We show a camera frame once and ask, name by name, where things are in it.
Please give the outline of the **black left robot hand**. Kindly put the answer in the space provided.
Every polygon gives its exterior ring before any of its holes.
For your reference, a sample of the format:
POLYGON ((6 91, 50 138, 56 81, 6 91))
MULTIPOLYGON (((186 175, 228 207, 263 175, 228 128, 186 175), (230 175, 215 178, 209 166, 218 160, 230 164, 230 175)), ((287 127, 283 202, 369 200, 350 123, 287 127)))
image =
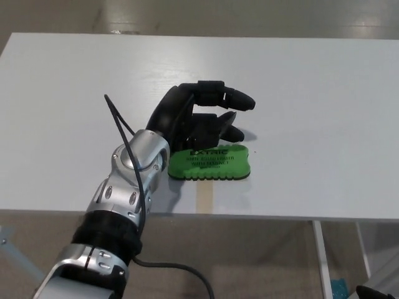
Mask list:
POLYGON ((239 143, 244 133, 233 126, 236 112, 255 105, 253 98, 223 81, 182 83, 161 99, 146 129, 166 139, 172 153, 214 148, 221 140, 239 143))

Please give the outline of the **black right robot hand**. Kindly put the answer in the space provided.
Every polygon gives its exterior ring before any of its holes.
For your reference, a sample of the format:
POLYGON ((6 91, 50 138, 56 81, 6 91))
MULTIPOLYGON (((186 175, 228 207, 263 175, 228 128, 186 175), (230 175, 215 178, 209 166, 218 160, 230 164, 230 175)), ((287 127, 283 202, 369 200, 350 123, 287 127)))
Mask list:
POLYGON ((356 287, 356 294, 359 299, 395 299, 395 297, 389 293, 385 294, 364 285, 356 287))

